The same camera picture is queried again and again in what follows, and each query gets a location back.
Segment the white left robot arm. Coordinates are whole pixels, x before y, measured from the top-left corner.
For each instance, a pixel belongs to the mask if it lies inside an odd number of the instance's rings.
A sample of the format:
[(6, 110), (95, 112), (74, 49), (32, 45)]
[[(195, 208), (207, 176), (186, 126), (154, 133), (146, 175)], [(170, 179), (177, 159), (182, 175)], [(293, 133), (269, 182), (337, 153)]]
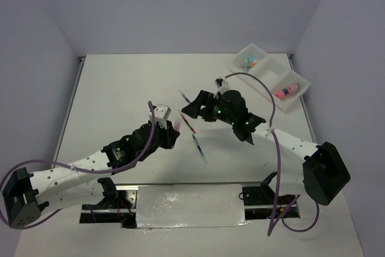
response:
[(148, 122), (132, 134), (71, 164), (28, 172), (18, 164), (1, 181), (6, 215), (2, 221), (12, 229), (29, 229), (75, 205), (98, 203), (113, 207), (118, 193), (111, 176), (132, 169), (157, 149), (172, 149), (180, 133), (170, 121)]

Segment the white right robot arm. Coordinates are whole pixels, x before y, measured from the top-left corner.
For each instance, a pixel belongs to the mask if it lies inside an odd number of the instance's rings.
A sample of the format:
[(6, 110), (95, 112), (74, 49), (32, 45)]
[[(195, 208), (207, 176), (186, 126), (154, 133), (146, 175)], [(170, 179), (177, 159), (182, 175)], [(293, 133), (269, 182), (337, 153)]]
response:
[(274, 137), (277, 137), (280, 153), (301, 163), (305, 192), (322, 206), (328, 206), (351, 180), (336, 146), (327, 141), (311, 143), (270, 127), (265, 119), (249, 112), (245, 99), (236, 90), (216, 94), (202, 90), (182, 108), (182, 113), (193, 119), (201, 117), (206, 122), (220, 120), (232, 127), (240, 141), (257, 143), (270, 150), (276, 150)]

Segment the red pen refill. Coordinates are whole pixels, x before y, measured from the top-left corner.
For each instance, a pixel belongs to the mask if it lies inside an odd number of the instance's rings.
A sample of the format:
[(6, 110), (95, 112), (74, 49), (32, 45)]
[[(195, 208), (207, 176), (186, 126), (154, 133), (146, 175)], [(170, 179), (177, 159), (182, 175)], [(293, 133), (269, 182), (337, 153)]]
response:
[(187, 125), (187, 127), (189, 127), (189, 129), (191, 130), (191, 132), (193, 134), (196, 134), (196, 130), (191, 126), (191, 124), (189, 123), (189, 121), (187, 121), (186, 117), (182, 114), (182, 113), (179, 113), (179, 115), (181, 116), (182, 120), (185, 122), (185, 124)]

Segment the purple highlighter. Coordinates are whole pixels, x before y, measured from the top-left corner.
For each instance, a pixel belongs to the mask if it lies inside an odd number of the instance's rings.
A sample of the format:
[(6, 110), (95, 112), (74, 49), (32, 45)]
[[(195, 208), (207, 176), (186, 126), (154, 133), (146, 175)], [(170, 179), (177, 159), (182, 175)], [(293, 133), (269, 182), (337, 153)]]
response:
[(175, 131), (179, 131), (179, 130), (180, 130), (180, 122), (175, 121), (175, 122), (174, 122), (174, 125), (173, 125), (173, 129), (174, 129)]

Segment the green highlighter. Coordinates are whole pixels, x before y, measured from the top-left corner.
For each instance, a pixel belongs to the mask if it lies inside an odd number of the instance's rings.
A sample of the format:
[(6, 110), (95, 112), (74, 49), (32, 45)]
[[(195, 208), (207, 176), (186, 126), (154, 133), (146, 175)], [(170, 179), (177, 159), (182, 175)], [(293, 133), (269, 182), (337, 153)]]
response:
[(242, 66), (247, 66), (247, 64), (248, 64), (248, 63), (251, 63), (251, 62), (255, 62), (253, 56), (245, 57), (245, 58), (243, 58), (242, 61), (240, 62), (240, 65), (242, 65)]

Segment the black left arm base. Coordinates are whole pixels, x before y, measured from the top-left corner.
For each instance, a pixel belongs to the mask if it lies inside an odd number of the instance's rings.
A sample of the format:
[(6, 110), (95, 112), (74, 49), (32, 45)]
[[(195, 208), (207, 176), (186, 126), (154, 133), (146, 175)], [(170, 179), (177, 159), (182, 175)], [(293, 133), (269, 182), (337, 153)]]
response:
[(100, 178), (97, 184), (102, 187), (102, 199), (82, 205), (79, 223), (119, 223), (122, 228), (136, 229), (138, 189), (116, 186), (111, 178)]

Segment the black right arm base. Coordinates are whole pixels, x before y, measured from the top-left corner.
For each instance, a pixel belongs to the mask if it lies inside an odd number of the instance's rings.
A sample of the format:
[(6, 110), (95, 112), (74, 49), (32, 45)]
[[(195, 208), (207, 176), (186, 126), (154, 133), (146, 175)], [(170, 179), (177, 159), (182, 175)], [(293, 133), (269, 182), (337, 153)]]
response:
[[(243, 201), (246, 220), (265, 220), (271, 218), (275, 192), (270, 187), (270, 182), (276, 177), (277, 172), (272, 172), (258, 185), (242, 187), (238, 198)], [(295, 195), (279, 196), (276, 218), (294, 200)], [(294, 204), (284, 218), (300, 218), (297, 204)]]

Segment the light blue pen refill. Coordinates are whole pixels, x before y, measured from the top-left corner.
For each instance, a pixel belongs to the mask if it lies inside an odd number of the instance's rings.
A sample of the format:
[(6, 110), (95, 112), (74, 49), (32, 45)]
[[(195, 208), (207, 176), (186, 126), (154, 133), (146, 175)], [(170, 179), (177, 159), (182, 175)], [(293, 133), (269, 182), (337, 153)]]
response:
[(195, 143), (196, 148), (197, 148), (198, 151), (199, 151), (199, 154), (200, 154), (200, 156), (201, 156), (203, 162), (204, 162), (205, 164), (208, 164), (207, 159), (206, 159), (206, 157), (205, 157), (205, 155), (204, 155), (204, 153), (203, 153), (203, 151), (202, 151), (202, 148), (201, 148), (201, 146), (200, 146), (200, 144), (199, 144), (199, 142), (198, 142), (198, 140), (197, 140), (195, 134), (191, 134), (191, 136), (192, 136), (192, 139), (193, 139), (193, 141), (194, 141), (194, 143)]

